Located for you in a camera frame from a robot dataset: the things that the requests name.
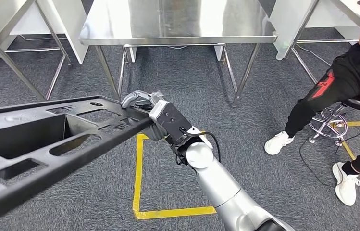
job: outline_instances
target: black stool seat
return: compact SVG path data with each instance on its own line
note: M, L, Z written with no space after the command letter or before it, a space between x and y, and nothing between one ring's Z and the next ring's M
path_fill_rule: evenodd
M341 103L344 106L352 107L354 109L360 110L360 97L355 97L352 99L344 100Z

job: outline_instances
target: stool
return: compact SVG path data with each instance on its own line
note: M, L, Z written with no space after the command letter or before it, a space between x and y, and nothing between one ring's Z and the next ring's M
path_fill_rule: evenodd
M338 139L335 141L335 144L337 146L342 146L341 142L344 140L343 137L347 133L347 130L348 130L347 122L345 121L344 117L342 116L342 114L343 114L342 112L346 107L351 107L351 108L360 110L360 98L355 97L352 99L344 100L341 102L341 104L339 106L337 106L333 110L327 108L327 110L330 111L330 114L327 116L324 116L324 112L321 111L320 112L320 115L322 117L321 119L313 117L312 121L314 120L314 121L320 122L321 125L319 128L316 128L312 122L309 123L310 127L317 133L315 136L309 138L309 142L315 143L316 142L315 139L317 137L319 137L320 135L322 135L324 137ZM334 135L330 135L330 134L323 132L323 130L326 126L334 133ZM342 128L344 128L344 131L339 132L337 129L334 128L334 126L342 127Z

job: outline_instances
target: chrome stool base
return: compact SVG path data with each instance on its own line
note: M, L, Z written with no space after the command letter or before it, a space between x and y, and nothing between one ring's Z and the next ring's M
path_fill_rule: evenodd
M321 123L320 127L317 128L313 122L309 123L309 126L311 127L311 129L313 129L316 134L312 137L309 137L309 142L310 143L315 143L316 142L316 138L319 137L320 135L324 136L324 137L328 137L328 138L333 138L333 139L338 139L335 141L335 144L339 147L342 146L342 141L344 140L344 135L347 133L348 131L348 126L347 126L347 122L345 121L345 119L342 117L341 112L343 111L343 109L345 108L344 105L339 105L338 107L336 107L334 110L330 110L330 114L327 116L324 116L324 113L321 112L321 119L319 118L312 118L312 121L317 121L319 123ZM334 135L330 135L327 132L324 132L323 130L328 127L333 133ZM340 132L338 130L338 128L343 128L343 131Z

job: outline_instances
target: black pants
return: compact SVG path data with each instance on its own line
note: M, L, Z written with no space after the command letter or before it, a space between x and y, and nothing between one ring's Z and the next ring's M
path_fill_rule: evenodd
M349 63L344 58L335 59L318 84L296 104L285 128L290 137L301 131L316 112L320 112L335 102L360 96L360 80L348 65ZM352 161L352 166L360 172L360 155Z

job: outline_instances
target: black plastic frame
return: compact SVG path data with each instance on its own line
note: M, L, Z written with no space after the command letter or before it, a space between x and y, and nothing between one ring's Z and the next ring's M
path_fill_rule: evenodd
M118 116L98 123L78 116L99 109ZM0 216L151 124L147 111L122 109L118 101L102 96L0 108L0 177L11 178L33 167L44 167L13 185L0 183ZM119 130L106 134L101 129L107 126ZM72 155L50 154L55 147L75 148L90 135L101 140Z

